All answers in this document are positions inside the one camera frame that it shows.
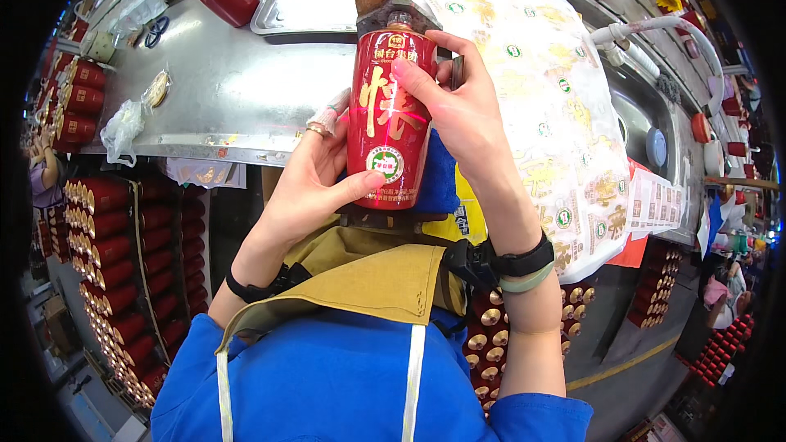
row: plastic bag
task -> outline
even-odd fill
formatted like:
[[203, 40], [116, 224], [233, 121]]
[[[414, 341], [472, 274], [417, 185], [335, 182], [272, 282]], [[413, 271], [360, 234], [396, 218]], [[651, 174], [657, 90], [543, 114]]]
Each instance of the plastic bag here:
[[172, 85], [172, 75], [169, 73], [169, 64], [156, 74], [152, 82], [142, 94], [142, 113], [152, 115], [153, 108], [158, 107], [169, 92]]
[[[133, 168], [137, 163], [137, 154], [133, 152], [131, 142], [144, 129], [142, 103], [129, 99], [121, 104], [101, 131], [101, 142], [106, 147], [106, 162], [120, 162]], [[121, 154], [128, 154], [131, 161], [120, 158]]]
[[476, 44], [560, 283], [583, 280], [629, 234], [625, 143], [590, 33], [566, 0], [427, 3], [445, 31]]

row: blue shirt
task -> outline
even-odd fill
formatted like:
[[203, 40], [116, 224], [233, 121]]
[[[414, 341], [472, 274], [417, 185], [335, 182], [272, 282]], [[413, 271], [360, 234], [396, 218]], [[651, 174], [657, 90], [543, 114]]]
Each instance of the blue shirt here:
[[[432, 319], [455, 323], [434, 309]], [[234, 438], [400, 440], [411, 326], [335, 309], [295, 319], [245, 347], [230, 344]], [[153, 440], [221, 440], [214, 351], [223, 330], [191, 323], [156, 399]], [[499, 399], [486, 422], [461, 354], [466, 329], [426, 332], [416, 440], [584, 440], [592, 408], [545, 394]]]

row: sink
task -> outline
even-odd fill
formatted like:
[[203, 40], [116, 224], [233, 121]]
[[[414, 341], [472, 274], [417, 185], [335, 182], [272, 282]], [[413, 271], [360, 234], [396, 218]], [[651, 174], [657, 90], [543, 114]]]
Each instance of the sink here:
[[[666, 100], [644, 77], [645, 74], [632, 66], [623, 64], [615, 67], [602, 56], [601, 63], [628, 157], [658, 176], [671, 180], [673, 175], [669, 174], [669, 168], [677, 157], [677, 143], [674, 139], [672, 114]], [[657, 167], [647, 159], [647, 132], [652, 127], [663, 132], [666, 137], [668, 152], [666, 163], [662, 167]]]

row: white strap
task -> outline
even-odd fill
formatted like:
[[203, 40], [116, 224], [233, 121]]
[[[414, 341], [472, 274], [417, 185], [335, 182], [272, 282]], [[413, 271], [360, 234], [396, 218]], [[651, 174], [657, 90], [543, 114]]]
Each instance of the white strap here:
[[407, 400], [404, 403], [404, 427], [401, 432], [402, 442], [412, 442], [415, 437], [415, 417], [418, 414], [420, 372], [423, 370], [423, 349], [425, 343], [426, 327], [421, 324], [413, 324], [412, 337], [409, 342]]
[[226, 366], [229, 346], [219, 352], [215, 363], [219, 378], [219, 409], [221, 410], [221, 439], [224, 442], [233, 442], [232, 436], [232, 400], [230, 398], [230, 376]]

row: metal workbench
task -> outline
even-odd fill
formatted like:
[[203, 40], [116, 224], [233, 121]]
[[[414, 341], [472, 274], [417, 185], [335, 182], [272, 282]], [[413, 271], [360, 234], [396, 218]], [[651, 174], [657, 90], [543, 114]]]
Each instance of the metal workbench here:
[[[592, 28], [653, 15], [646, 0], [568, 1]], [[260, 36], [249, 26], [235, 29], [224, 23], [198, 0], [169, 2], [164, 14], [171, 22], [159, 44], [119, 50], [113, 56], [116, 71], [108, 75], [96, 139], [83, 152], [105, 152], [98, 131], [123, 101], [139, 99], [164, 68], [173, 83], [134, 140], [137, 155], [280, 166], [309, 116], [350, 85], [353, 34]], [[689, 134], [689, 115], [710, 97], [707, 63], [688, 58], [671, 33], [654, 31], [636, 36], [634, 42], [680, 84], [684, 101], [682, 106], [670, 103], [670, 109], [675, 129]], [[692, 188], [689, 210], [681, 229], [660, 236], [692, 246], [702, 181], [699, 170], [687, 169], [687, 179], [685, 171], [688, 165], [702, 167], [702, 151], [692, 137], [683, 136], [679, 143], [681, 155], [671, 162], [669, 179]]]

